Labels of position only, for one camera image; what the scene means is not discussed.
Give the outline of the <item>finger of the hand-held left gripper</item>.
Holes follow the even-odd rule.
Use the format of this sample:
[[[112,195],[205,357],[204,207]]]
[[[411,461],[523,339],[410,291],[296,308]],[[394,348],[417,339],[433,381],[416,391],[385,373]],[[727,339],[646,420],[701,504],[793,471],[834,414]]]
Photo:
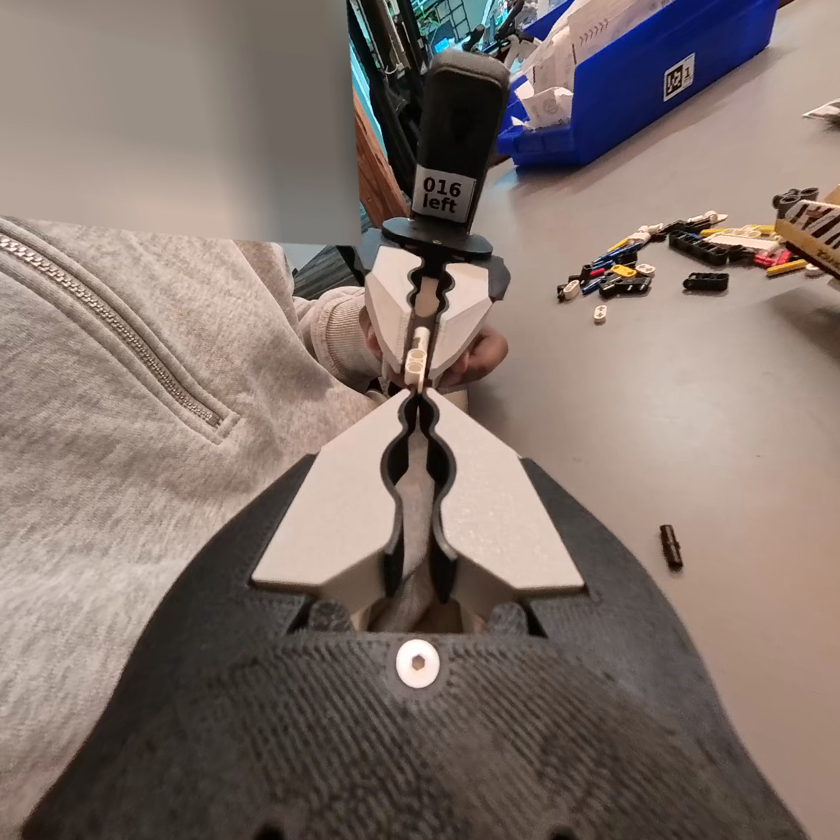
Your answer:
[[[414,277],[423,261],[408,250],[380,246],[365,278],[365,308],[371,319],[382,359],[402,373],[411,349],[417,294]]]
[[[451,262],[438,284],[440,305],[434,319],[427,355],[426,379],[438,386],[445,373],[477,336],[493,300],[490,261]]]

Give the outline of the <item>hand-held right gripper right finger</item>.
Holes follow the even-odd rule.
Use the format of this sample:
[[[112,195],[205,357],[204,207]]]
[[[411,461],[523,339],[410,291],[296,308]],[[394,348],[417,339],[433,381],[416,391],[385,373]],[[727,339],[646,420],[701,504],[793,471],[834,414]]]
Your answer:
[[[434,482],[429,573],[439,602],[487,620],[498,605],[585,581],[518,453],[429,389],[418,398]]]

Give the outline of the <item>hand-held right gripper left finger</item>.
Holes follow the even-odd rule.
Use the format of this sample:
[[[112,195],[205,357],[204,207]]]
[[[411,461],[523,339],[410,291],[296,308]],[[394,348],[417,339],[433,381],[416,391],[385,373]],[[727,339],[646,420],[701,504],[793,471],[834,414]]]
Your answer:
[[[251,580],[407,631],[422,617],[422,434],[399,392],[315,455]]]

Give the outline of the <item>white lego connector piece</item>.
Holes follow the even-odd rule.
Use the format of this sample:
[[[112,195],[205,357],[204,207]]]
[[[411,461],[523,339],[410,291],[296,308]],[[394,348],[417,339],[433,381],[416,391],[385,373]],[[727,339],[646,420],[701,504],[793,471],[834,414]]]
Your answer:
[[[415,328],[405,354],[402,375],[405,386],[418,393],[422,393],[432,382],[431,344],[432,330],[423,326]]]

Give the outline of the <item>person's left forearm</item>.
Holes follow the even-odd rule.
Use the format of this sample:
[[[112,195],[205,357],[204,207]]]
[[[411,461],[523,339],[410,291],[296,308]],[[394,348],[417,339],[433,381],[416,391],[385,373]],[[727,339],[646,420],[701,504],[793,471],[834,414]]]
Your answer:
[[[362,287],[339,287],[315,299],[293,297],[300,336],[336,380],[357,392],[374,389],[382,372],[379,348]]]

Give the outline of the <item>pile of loose lego pieces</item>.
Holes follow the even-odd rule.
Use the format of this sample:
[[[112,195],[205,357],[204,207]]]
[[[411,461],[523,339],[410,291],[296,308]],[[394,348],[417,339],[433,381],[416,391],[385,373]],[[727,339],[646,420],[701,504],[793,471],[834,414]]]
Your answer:
[[[791,251],[774,232],[773,225],[726,227],[723,224],[727,220],[725,213],[709,211],[667,224],[641,226],[560,283],[556,299],[563,303],[593,294],[604,301],[646,296],[656,268],[644,262],[641,254],[652,243],[665,243],[669,249],[706,268],[692,272],[730,273],[732,267],[755,267],[767,277],[799,271],[810,275],[821,273]]]

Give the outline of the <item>zebra striped lego helicopter model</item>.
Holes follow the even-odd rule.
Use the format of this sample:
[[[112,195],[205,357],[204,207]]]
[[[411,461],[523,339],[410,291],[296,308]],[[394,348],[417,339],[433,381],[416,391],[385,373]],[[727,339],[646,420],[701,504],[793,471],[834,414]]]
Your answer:
[[[815,187],[773,196],[774,232],[789,249],[839,281],[839,186],[823,198]]]

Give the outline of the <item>person's left hand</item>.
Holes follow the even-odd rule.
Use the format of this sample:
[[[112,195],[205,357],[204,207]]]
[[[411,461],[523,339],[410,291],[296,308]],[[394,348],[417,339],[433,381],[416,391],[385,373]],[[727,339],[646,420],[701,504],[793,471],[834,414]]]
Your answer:
[[[469,347],[458,357],[436,385],[439,391],[463,389],[486,378],[507,358],[509,343],[505,336],[484,324]]]

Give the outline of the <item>black metal rack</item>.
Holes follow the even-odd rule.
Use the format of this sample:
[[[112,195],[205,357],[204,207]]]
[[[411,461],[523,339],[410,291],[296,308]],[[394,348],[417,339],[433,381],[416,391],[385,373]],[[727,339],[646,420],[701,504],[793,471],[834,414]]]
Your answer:
[[[431,57],[408,1],[347,1],[350,45],[396,183],[411,199]]]

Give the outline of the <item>white printed paper bags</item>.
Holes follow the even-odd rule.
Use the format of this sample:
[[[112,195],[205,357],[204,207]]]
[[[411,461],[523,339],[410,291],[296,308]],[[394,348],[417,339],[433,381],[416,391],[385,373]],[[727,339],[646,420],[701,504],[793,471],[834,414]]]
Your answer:
[[[514,92],[526,115],[513,118],[512,124],[530,131],[568,124],[578,67],[667,5],[669,1],[573,2],[522,66],[523,82]]]

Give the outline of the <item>blue plastic bin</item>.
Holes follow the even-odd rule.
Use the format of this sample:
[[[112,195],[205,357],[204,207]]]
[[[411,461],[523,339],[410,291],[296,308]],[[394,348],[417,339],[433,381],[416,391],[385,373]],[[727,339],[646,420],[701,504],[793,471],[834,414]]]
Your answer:
[[[512,93],[497,151],[517,167],[587,165],[764,50],[775,1],[676,1],[585,59],[570,120],[526,129]]]

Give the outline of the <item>wooden post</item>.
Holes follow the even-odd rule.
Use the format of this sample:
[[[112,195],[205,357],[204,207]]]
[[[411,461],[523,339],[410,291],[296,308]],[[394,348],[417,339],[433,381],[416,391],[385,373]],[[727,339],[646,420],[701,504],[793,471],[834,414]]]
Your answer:
[[[382,228],[395,217],[408,215],[408,202],[372,129],[356,92],[353,93],[360,204],[371,225]]]

